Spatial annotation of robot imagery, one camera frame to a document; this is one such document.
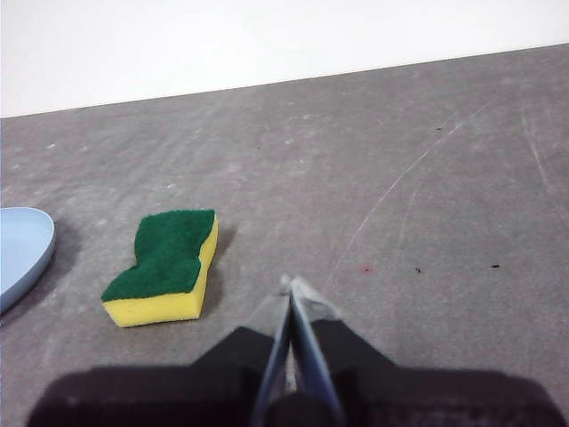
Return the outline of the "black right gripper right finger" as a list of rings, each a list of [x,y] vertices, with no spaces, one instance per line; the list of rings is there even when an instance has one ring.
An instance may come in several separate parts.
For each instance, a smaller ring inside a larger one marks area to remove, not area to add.
[[[306,280],[291,282],[298,328],[348,426],[558,426],[537,382],[493,370],[403,367],[356,334]]]

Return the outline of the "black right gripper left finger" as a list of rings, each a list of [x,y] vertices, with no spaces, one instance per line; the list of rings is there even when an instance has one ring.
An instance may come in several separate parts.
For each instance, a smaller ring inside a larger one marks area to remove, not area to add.
[[[288,322],[291,280],[189,365],[95,367],[63,375],[30,426],[245,426]]]

